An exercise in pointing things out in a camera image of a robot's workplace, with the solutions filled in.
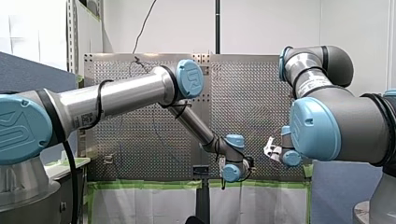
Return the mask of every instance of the industrial robot arm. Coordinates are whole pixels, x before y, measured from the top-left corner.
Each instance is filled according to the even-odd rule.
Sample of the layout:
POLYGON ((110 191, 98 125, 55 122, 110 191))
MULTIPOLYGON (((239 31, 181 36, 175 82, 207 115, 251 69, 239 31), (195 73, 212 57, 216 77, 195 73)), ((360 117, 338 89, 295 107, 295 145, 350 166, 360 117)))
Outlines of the industrial robot arm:
POLYGON ((168 107, 168 110, 183 126, 201 143, 206 152, 224 155, 224 163, 220 162, 220 175, 226 182, 236 182, 249 177, 254 167, 251 157, 243 153, 245 140, 242 135, 228 134, 225 138, 213 133, 203 121, 187 106, 183 100, 179 105, 168 107))
POLYGON ((7 142, 0 144, 0 166, 36 157, 44 148, 65 141, 74 130, 89 129, 102 119, 159 103, 177 115, 206 151, 226 155, 230 164, 224 169, 225 180, 237 181, 249 170, 243 165, 244 156, 240 151, 243 137, 229 136, 227 144, 215 136, 190 108, 180 105, 185 104, 180 100, 198 96, 203 87, 199 65, 183 60, 178 64, 155 67, 145 76, 105 80, 97 86, 75 91, 54 93, 44 89, 0 95, 0 118, 3 116, 0 132, 2 142, 7 142))
POLYGON ((270 138, 265 154, 288 166, 302 157, 383 166, 370 201, 370 223, 396 223, 396 91, 355 97, 345 89, 352 81, 352 61, 336 47, 286 48, 279 65, 279 77, 291 85, 296 100, 281 146, 270 138))

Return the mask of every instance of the green tape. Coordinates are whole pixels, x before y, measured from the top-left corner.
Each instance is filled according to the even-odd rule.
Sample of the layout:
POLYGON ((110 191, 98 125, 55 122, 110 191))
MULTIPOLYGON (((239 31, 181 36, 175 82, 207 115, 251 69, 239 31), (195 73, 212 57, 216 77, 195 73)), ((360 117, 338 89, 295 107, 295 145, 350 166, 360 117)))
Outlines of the green tape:
MULTIPOLYGON (((220 180, 210 180, 210 188, 221 188, 220 180)), ((279 181, 264 181, 264 180, 246 180, 242 183, 226 183, 226 188, 235 188, 242 186, 251 187, 267 187, 267 188, 282 188, 282 189, 307 189, 310 182, 279 182, 279 181)))
POLYGON ((304 169, 305 177, 310 178, 314 173, 314 164, 304 164, 303 169, 304 169))
POLYGON ((89 182, 91 189, 198 189, 201 181, 157 182, 144 180, 116 180, 89 182))
MULTIPOLYGON (((144 180, 121 180, 116 181, 99 181, 88 182, 88 195, 86 197, 88 203, 88 224, 92 224, 92 208, 94 204, 94 193, 100 189, 199 189, 201 181, 172 181, 157 182, 144 180)), ((219 179, 209 180, 210 188, 221 188, 219 179)), ((246 180, 244 182, 227 183, 226 188, 240 188, 242 186, 251 187, 267 187, 282 189, 306 189, 307 190, 307 206, 306 206, 306 223, 310 223, 311 214, 311 182, 279 182, 279 181, 263 181, 263 180, 246 180)))
POLYGON ((89 185, 87 187, 87 202, 88 202, 88 224, 92 224, 92 208, 93 208, 93 194, 95 193, 95 189, 90 188, 89 185))
POLYGON ((306 189, 306 224, 311 223, 311 203, 312 203, 312 185, 309 183, 306 189))

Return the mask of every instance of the black joint ring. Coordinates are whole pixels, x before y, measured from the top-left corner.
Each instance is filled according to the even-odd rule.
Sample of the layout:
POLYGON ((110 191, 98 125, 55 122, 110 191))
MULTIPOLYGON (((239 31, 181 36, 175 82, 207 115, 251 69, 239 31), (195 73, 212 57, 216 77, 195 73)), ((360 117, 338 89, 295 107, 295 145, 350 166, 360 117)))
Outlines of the black joint ring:
POLYGON ((177 97, 178 97, 179 89, 178 89, 178 84, 177 84, 176 76, 175 76, 175 74, 172 72, 172 70, 169 69, 169 68, 168 68, 167 66, 165 66, 165 65, 161 65, 161 67, 162 67, 163 69, 165 69, 166 72, 167 72, 167 73, 169 74, 169 76, 171 77, 172 83, 173 83, 173 85, 174 85, 174 90, 175 90, 174 98, 172 99, 172 102, 171 102, 169 105, 162 105, 162 104, 160 104, 160 106, 161 106, 162 108, 167 108, 167 107, 169 107, 170 105, 172 105, 172 104, 174 104, 174 103, 176 102, 177 97))
POLYGON ((227 161, 227 162, 232 162, 232 163, 241 163, 241 162, 244 162, 244 161, 230 161, 230 160, 225 160, 225 161, 227 161))
POLYGON ((385 153, 384 158, 375 163, 371 163, 373 166, 383 166, 386 165, 392 158, 392 155, 395 154, 396 152, 396 147, 395 147, 395 130, 394 130, 394 120, 391 118, 391 111, 389 110, 388 106, 386 103, 381 99, 381 96, 376 95, 376 94, 371 94, 371 93, 366 93, 363 94, 361 97, 367 97, 371 99, 379 111, 381 112, 381 115, 385 122, 387 123, 388 126, 388 131, 389 131, 389 141, 388 141, 388 149, 387 152, 385 153))
POLYGON ((293 90, 292 90, 292 91, 293 91, 293 97, 294 97, 294 99, 297 99, 296 84, 297 84, 298 79, 299 79, 299 78, 301 77, 301 75, 304 74, 305 72, 308 72, 308 71, 314 70, 314 69, 320 70, 325 76, 327 76, 326 70, 324 70, 322 67, 319 67, 319 66, 312 66, 312 67, 303 69, 299 74, 297 74, 297 76, 296 76, 296 78, 294 79, 293 84, 292 84, 292 87, 293 87, 293 90))
POLYGON ((66 141, 66 136, 64 134, 64 128, 59 119, 58 113, 56 112, 55 106, 53 105, 52 101, 50 100, 49 95, 45 90, 38 90, 37 92, 38 97, 43 103, 44 108, 46 109, 47 113, 49 114, 49 118, 52 122, 53 131, 55 132, 55 136, 58 142, 66 141))
POLYGON ((323 52, 323 68, 324 70, 329 69, 329 51, 326 46, 322 46, 322 52, 323 52))

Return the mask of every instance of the metal frame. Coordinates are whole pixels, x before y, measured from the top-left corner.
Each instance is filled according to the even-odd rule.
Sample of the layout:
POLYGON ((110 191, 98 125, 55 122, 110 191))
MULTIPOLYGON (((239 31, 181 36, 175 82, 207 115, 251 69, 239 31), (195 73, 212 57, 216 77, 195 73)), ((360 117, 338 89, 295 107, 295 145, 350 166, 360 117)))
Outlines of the metal frame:
POLYGON ((68 72, 78 74, 78 16, 76 0, 66 2, 68 72))

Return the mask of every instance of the aluminum tube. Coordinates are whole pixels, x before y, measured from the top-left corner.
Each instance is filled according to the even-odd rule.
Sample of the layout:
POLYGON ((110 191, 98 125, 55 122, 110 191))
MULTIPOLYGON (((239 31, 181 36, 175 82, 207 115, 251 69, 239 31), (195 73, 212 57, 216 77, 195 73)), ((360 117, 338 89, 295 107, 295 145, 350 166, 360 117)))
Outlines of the aluminum tube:
MULTIPOLYGON (((170 104, 175 90, 164 68, 155 67, 150 74, 107 82, 102 90, 101 119, 111 118, 155 103, 170 104)), ((47 91, 68 136, 76 129, 91 126, 97 117, 98 86, 75 91, 47 91)))
MULTIPOLYGON (((185 101, 179 101, 179 105, 184 105, 185 101)), ((209 144, 213 138, 214 134, 212 131, 204 124, 204 122, 198 118, 198 116, 191 110, 191 108, 186 107, 183 111, 184 106, 170 106, 168 110, 177 116, 179 113, 181 115, 177 120, 183 124, 183 126, 203 145, 209 144)))

